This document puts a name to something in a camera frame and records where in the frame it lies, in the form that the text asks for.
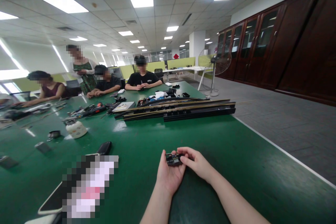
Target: white desk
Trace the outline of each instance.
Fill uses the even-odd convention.
[[[198,77],[198,72],[199,71],[203,71],[202,77],[201,77],[201,81],[199,82],[198,85],[198,90],[201,88],[201,83],[203,81],[204,78],[204,74],[205,74],[205,70],[209,70],[211,68],[209,67],[205,67],[205,66],[192,66],[192,67],[183,67],[183,68],[177,68],[177,69],[167,69],[167,70],[163,70],[163,73],[167,73],[167,82],[169,82],[168,80],[168,72],[180,72],[180,71],[187,71],[187,70],[191,70],[194,71],[194,79],[197,80]]]

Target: green floral dress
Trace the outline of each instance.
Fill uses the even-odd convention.
[[[89,62],[83,65],[75,65],[73,69],[76,70],[92,70],[92,67]],[[80,88],[82,89],[83,93],[86,95],[88,92],[91,92],[93,89],[96,88],[96,78],[95,75],[82,75],[83,82],[80,84]]]

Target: gray floor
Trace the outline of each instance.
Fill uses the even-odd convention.
[[[198,88],[199,82],[193,76],[185,73],[179,80]],[[200,91],[205,92],[210,85],[205,78]],[[234,116],[336,184],[335,107],[217,77],[215,88],[219,96],[214,99],[251,101],[237,105]]]

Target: green table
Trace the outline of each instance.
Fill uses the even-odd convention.
[[[188,83],[178,84],[178,93],[204,98]],[[126,91],[123,96],[137,101],[166,89],[162,85]],[[37,210],[60,183],[62,174],[73,166],[71,162],[79,155],[95,153],[106,141],[113,143],[110,154],[119,155],[119,169],[110,181],[99,218],[90,223],[139,223],[154,188],[162,150],[170,152],[180,146],[199,150],[271,223],[335,223],[336,190],[231,115],[173,122],[162,118],[124,122],[98,116],[81,119],[89,128],[82,138],[48,142],[53,150],[46,155],[34,148],[47,140],[49,131],[59,129],[67,136],[61,122],[66,112],[98,101],[111,103],[114,99],[76,97],[58,114],[32,124],[30,129],[20,127],[40,116],[0,131],[1,154],[20,163],[10,170],[0,169],[1,223],[20,224],[37,218]],[[173,198],[170,223],[229,220],[214,190],[187,168]]]

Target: white column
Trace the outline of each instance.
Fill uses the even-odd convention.
[[[198,66],[198,56],[204,54],[205,31],[194,31],[189,35],[189,57],[195,57]]]

